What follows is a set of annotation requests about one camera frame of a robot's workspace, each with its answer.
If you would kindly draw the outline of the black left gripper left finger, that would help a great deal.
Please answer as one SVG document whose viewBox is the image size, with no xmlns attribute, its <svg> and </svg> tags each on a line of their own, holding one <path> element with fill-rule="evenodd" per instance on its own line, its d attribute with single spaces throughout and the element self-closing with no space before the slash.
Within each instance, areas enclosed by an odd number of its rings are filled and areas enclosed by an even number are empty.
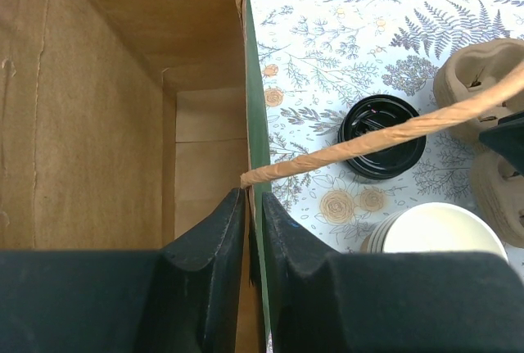
<svg viewBox="0 0 524 353">
<path fill-rule="evenodd" d="M 234 188 L 161 251 L 138 330 L 141 352 L 233 352 L 246 199 Z"/>
</svg>

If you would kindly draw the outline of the stack of kraft paper cups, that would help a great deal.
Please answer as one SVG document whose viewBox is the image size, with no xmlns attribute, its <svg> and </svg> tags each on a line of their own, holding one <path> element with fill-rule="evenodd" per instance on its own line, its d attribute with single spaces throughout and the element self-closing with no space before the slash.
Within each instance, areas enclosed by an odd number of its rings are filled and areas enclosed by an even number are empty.
<svg viewBox="0 0 524 353">
<path fill-rule="evenodd" d="M 460 206 L 429 202 L 386 217 L 364 239 L 365 253 L 485 252 L 508 260 L 481 218 Z"/>
</svg>

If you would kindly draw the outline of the brown and green paper bag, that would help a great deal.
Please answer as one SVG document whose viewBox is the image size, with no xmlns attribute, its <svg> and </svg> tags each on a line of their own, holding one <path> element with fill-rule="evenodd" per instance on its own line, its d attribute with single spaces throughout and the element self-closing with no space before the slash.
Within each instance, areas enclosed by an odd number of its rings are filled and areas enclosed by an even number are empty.
<svg viewBox="0 0 524 353">
<path fill-rule="evenodd" d="M 244 0 L 1 0 L 1 349 L 141 352 L 164 247 L 234 188 L 346 161 L 251 168 Z M 478 117 L 496 85 L 404 123 Z"/>
</svg>

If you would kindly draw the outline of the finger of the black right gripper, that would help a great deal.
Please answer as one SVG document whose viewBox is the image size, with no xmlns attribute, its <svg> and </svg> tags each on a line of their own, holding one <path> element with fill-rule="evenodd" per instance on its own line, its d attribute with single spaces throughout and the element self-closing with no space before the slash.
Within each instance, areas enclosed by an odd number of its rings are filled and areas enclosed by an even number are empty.
<svg viewBox="0 0 524 353">
<path fill-rule="evenodd" d="M 495 127 L 480 132 L 479 140 L 523 175 L 523 111 L 499 119 Z"/>
</svg>

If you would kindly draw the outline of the brown cardboard cup carrier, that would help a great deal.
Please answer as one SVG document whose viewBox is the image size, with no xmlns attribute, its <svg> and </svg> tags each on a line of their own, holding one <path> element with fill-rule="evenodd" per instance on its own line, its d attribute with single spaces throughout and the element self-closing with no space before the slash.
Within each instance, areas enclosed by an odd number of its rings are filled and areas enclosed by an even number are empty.
<svg viewBox="0 0 524 353">
<path fill-rule="evenodd" d="M 520 39 L 495 39 L 458 50 L 434 78 L 437 106 L 447 107 L 481 93 L 496 85 L 522 61 Z M 484 220 L 502 241 L 518 248 L 523 247 L 523 176 L 503 156 L 481 144 L 479 135 L 522 111 L 520 93 L 449 129 L 453 138 L 472 146 L 476 153 L 469 178 Z"/>
</svg>

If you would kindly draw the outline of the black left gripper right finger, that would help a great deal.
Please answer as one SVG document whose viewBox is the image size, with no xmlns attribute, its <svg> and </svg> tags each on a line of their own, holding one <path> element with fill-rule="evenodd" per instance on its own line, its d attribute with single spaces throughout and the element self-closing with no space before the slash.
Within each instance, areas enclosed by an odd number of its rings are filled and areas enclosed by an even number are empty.
<svg viewBox="0 0 524 353">
<path fill-rule="evenodd" d="M 262 196 L 266 278 L 273 350 L 338 352 L 340 304 L 330 255 L 335 251 Z"/>
</svg>

